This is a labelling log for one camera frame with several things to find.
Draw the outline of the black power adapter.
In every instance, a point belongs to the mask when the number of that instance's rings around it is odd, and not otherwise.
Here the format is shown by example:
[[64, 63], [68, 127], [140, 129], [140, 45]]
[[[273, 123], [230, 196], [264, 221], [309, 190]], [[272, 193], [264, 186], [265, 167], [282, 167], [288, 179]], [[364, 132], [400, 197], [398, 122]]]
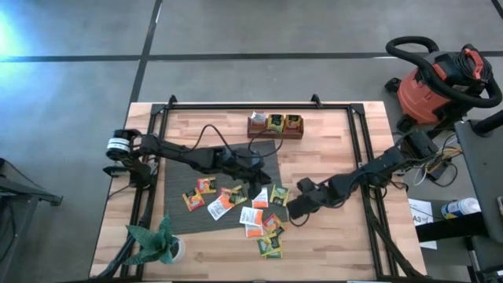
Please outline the black power adapter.
[[448, 160], [436, 160], [426, 167], [426, 178], [430, 181], [438, 181], [449, 167]]

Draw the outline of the black cart frame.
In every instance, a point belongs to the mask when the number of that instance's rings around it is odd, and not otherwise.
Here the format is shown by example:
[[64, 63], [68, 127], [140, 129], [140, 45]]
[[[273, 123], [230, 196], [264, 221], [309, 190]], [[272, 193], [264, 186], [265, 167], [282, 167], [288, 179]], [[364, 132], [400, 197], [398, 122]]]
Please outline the black cart frame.
[[45, 191], [0, 157], [0, 283], [6, 283], [40, 201], [59, 206], [62, 196]]

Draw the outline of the orange black shop vacuum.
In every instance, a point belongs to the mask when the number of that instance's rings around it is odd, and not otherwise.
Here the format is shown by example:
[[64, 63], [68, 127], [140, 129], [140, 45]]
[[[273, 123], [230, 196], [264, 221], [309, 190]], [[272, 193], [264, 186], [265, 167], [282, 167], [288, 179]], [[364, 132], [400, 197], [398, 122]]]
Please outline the orange black shop vacuum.
[[397, 95], [402, 117], [397, 129], [405, 133], [416, 126], [430, 125], [431, 138], [452, 130], [473, 108], [493, 108], [503, 101], [490, 62], [471, 44], [458, 52], [441, 51], [435, 43], [426, 45], [424, 57], [387, 49], [416, 68], [402, 79], [390, 79], [384, 86]]

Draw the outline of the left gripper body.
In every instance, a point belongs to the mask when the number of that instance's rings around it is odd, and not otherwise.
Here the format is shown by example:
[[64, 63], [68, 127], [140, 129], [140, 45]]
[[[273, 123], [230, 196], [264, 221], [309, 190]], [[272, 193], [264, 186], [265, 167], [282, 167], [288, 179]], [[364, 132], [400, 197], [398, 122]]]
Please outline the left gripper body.
[[250, 152], [246, 148], [234, 149], [233, 156], [240, 166], [240, 176], [248, 183], [248, 196], [251, 199], [256, 198], [264, 184], [263, 158], [257, 152]]

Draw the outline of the orange yellow tea packet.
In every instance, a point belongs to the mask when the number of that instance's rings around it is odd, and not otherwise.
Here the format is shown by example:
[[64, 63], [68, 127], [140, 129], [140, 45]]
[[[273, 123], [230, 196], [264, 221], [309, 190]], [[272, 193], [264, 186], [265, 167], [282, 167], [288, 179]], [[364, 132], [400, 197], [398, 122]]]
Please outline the orange yellow tea packet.
[[196, 191], [201, 194], [215, 193], [217, 191], [216, 177], [198, 178]]

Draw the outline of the green plant in white pot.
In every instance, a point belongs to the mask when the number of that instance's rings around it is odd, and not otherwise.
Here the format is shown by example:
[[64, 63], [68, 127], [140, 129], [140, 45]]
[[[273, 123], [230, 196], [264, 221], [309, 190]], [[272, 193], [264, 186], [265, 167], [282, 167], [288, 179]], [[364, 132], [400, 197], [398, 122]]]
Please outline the green plant in white pot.
[[174, 235], [171, 219], [165, 215], [156, 232], [140, 226], [126, 226], [129, 234], [141, 246], [141, 250], [126, 259], [123, 264], [141, 265], [160, 261], [163, 264], [172, 264], [180, 261], [185, 255], [185, 242]]

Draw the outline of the yellow black tea packet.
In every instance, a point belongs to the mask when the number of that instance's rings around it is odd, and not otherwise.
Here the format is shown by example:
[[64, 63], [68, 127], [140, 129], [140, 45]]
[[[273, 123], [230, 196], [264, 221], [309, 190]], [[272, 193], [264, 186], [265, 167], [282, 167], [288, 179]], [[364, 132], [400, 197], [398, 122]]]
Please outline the yellow black tea packet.
[[243, 190], [242, 186], [236, 186], [236, 187], [232, 188], [230, 190], [230, 192], [231, 192], [231, 194], [230, 194], [229, 202], [233, 206], [238, 205], [238, 204], [242, 204], [248, 199], [248, 196], [245, 193], [245, 191]]

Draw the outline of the brown wooden tea organizer box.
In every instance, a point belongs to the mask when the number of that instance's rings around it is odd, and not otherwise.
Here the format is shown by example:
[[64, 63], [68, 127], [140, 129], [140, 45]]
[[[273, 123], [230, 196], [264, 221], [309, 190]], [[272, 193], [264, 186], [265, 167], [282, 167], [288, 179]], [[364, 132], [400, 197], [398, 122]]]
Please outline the brown wooden tea organizer box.
[[265, 127], [253, 127], [251, 125], [250, 117], [248, 117], [248, 126], [247, 126], [248, 138], [301, 139], [303, 137], [304, 121], [302, 121], [302, 126], [300, 127], [299, 131], [285, 131], [284, 126], [284, 130], [282, 132], [278, 132], [277, 130], [271, 130], [268, 128], [269, 115], [266, 115], [267, 123]]

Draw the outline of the black side table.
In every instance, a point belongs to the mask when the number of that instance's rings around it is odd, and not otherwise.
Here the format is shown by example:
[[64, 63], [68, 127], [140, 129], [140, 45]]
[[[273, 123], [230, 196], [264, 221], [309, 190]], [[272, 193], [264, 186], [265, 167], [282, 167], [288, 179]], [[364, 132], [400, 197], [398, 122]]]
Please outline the black side table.
[[418, 226], [417, 236], [421, 242], [464, 237], [474, 253], [471, 279], [503, 283], [503, 126], [481, 137], [469, 120], [455, 131], [481, 212]]

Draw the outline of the black tube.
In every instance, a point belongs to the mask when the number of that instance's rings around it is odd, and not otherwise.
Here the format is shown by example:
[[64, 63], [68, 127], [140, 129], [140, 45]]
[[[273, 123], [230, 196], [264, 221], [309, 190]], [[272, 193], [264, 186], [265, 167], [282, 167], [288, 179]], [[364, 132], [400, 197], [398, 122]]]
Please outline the black tube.
[[472, 130], [481, 137], [487, 137], [492, 131], [503, 126], [503, 110], [494, 113], [482, 120], [471, 121]]

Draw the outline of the dark grey ribbed placemat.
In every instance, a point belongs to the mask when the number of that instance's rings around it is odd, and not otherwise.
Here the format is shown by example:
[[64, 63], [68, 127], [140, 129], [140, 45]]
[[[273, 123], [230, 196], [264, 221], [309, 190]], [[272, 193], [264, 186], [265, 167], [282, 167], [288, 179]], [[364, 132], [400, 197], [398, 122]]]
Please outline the dark grey ribbed placemat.
[[[258, 151], [261, 155], [272, 152], [275, 149], [275, 143], [269, 141], [255, 141], [252, 148]], [[264, 158], [265, 166], [263, 170], [271, 177], [272, 183], [266, 185], [268, 193], [272, 192], [273, 185], [283, 186], [281, 183], [281, 174], [277, 161], [277, 154]], [[215, 176], [217, 182], [217, 193], [204, 194], [204, 205], [194, 211], [189, 211], [182, 194], [188, 193], [196, 187], [198, 178], [207, 178]], [[173, 160], [166, 161], [165, 177], [164, 177], [164, 214], [168, 214], [174, 230], [174, 234], [200, 233], [213, 230], [228, 230], [233, 228], [244, 228], [244, 225], [239, 223], [241, 207], [251, 207], [252, 201], [247, 200], [243, 204], [237, 205], [230, 209], [219, 220], [214, 220], [207, 206], [220, 195], [221, 188], [233, 188], [242, 185], [245, 193], [248, 192], [248, 184], [243, 184], [240, 180], [232, 180], [228, 175], [203, 175], [198, 171], [194, 171], [189, 165], [179, 163]], [[268, 218], [275, 214], [282, 222], [288, 221], [288, 213], [286, 207], [276, 204], [269, 204], [268, 208], [264, 208], [263, 218]]]

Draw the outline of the black aluminium table frame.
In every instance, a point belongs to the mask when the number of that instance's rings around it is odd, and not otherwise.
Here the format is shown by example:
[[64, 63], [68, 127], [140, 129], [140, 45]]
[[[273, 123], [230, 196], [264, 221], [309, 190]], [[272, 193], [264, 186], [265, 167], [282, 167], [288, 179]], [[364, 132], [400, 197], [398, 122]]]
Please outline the black aluminium table frame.
[[[169, 142], [217, 145], [247, 141], [247, 120], [254, 111], [293, 113], [303, 117], [304, 135], [287, 140], [278, 153], [281, 183], [293, 187], [302, 178], [315, 181], [355, 169], [360, 162], [391, 147], [393, 137], [384, 104], [370, 102], [241, 102], [133, 103], [126, 125], [142, 132], [153, 128]], [[127, 179], [110, 187], [90, 276], [97, 277], [117, 255], [127, 237], [126, 226], [152, 203], [150, 227], [163, 218], [164, 178], [154, 194], [136, 193]], [[173, 264], [131, 267], [131, 281], [371, 281], [376, 279], [372, 243], [363, 196], [354, 193], [339, 209], [323, 208], [301, 227], [289, 226], [282, 236], [281, 259], [266, 259], [241, 228], [188, 233], [186, 252]]]

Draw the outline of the white paper sheet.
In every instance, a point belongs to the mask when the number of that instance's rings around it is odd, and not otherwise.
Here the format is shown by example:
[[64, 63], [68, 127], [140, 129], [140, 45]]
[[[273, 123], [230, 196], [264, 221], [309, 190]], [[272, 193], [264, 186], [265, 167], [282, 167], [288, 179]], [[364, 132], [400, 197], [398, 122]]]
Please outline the white paper sheet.
[[409, 208], [415, 226], [434, 222], [431, 203], [423, 200], [409, 199]]

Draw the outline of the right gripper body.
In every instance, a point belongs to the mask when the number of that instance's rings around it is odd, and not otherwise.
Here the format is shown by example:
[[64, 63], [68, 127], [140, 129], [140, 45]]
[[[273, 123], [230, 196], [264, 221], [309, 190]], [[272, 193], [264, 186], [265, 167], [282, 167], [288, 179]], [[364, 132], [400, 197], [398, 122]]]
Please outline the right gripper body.
[[334, 198], [325, 185], [318, 185], [309, 178], [298, 181], [298, 189], [301, 191], [301, 204], [309, 212], [316, 212], [321, 207], [338, 208], [338, 199]]

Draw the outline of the orange black tea packet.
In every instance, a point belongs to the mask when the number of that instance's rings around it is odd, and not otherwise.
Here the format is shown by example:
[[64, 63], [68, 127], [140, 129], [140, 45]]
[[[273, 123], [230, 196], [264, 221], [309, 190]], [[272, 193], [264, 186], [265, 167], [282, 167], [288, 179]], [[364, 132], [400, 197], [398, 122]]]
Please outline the orange black tea packet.
[[205, 205], [204, 198], [196, 189], [183, 193], [182, 199], [190, 212]]
[[285, 116], [285, 131], [299, 131], [302, 126], [302, 117], [299, 115]]
[[281, 235], [285, 232], [283, 222], [275, 215], [272, 214], [263, 222], [263, 228], [268, 234]]

